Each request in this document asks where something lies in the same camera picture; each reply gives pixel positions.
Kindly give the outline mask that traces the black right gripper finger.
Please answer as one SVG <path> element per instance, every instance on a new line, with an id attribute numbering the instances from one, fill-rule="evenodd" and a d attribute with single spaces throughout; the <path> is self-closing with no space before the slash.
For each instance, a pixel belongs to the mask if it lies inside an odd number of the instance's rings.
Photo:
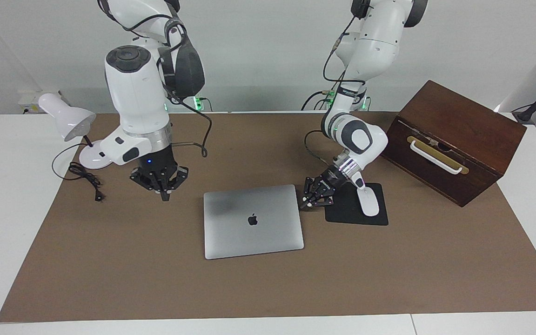
<path id="1" fill-rule="evenodd" d="M 173 191 L 177 190 L 181 184 L 187 180 L 189 169 L 186 166 L 177 166 L 177 170 L 172 178 L 167 173 L 161 174 L 161 199 L 169 201 Z"/>
<path id="2" fill-rule="evenodd" d="M 146 170 L 136 167 L 131 171 L 130 179 L 149 191 L 163 194 L 165 192 L 164 188 L 162 188 L 164 176 L 164 170 Z"/>

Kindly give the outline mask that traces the grey aluminium laptop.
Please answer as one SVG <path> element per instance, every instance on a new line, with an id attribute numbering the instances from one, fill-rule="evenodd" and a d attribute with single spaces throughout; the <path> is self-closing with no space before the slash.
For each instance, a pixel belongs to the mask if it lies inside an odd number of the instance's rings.
<path id="1" fill-rule="evenodd" d="M 304 248 L 292 184 L 203 195 L 206 260 Z"/>

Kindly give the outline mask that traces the black mouse pad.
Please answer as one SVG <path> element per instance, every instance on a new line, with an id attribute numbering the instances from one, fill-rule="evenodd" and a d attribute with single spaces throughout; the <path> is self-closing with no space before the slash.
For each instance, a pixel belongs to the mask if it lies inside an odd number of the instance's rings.
<path id="1" fill-rule="evenodd" d="M 325 207 L 325 219 L 333 223 L 352 223 L 367 226 L 388 226 L 384 193 L 381 184 L 368 184 L 374 190 L 378 200 L 379 213 L 376 216 L 366 216 L 360 206 L 357 188 L 349 182 L 337 190 L 333 204 Z"/>

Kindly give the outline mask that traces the white computer mouse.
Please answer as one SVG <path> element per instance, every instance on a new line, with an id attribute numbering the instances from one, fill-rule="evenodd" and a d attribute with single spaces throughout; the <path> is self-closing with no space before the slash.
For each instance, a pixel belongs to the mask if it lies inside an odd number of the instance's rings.
<path id="1" fill-rule="evenodd" d="M 377 216 L 380 212 L 380 207 L 374 189 L 366 186 L 357 188 L 356 193 L 362 213 L 371 218 Z"/>

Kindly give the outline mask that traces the brown paper table mat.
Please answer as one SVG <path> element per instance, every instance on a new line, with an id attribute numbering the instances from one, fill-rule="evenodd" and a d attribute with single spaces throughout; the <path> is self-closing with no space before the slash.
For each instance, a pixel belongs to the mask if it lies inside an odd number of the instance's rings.
<path id="1" fill-rule="evenodd" d="M 383 187 L 389 225 L 301 213 L 304 248 L 204 256 L 206 192 L 295 184 L 324 166 L 302 140 L 319 114 L 216 114 L 209 155 L 175 150 L 190 169 L 163 202 L 96 175 L 61 187 L 13 282 L 0 322 L 189 319 L 536 310 L 536 250 L 498 185 L 459 207 L 385 159 L 364 177 Z"/>

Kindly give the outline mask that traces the white desk lamp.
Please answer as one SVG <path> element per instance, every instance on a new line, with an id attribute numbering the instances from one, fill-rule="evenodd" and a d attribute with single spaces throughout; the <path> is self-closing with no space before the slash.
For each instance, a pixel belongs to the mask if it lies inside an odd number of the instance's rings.
<path id="1" fill-rule="evenodd" d="M 79 154 L 79 163 L 87 169 L 98 170 L 110 166 L 112 161 L 103 153 L 101 140 L 91 141 L 88 133 L 96 113 L 69 106 L 57 94 L 45 93 L 38 98 L 38 106 L 55 120 L 57 131 L 65 142 L 83 138 L 86 145 Z"/>

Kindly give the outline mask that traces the white power strip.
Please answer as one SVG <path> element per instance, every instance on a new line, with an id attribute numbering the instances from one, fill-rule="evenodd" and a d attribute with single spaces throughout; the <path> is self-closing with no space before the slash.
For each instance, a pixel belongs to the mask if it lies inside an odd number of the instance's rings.
<path id="1" fill-rule="evenodd" d="M 18 101 L 19 111 L 21 114 L 45 114 L 45 111 L 39 107 L 38 101 L 43 94 L 54 94 L 56 97 L 62 97 L 60 91 L 19 91 L 20 99 Z"/>

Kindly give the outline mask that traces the dark brown wooden box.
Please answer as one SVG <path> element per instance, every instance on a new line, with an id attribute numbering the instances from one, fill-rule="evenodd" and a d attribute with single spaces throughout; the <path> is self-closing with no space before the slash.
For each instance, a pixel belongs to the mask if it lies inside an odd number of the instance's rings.
<path id="1" fill-rule="evenodd" d="M 517 121 L 429 80 L 391 123 L 382 155 L 464 207 L 505 175 L 525 131 Z M 413 153 L 409 136 L 465 165 L 469 173 L 449 174 Z"/>

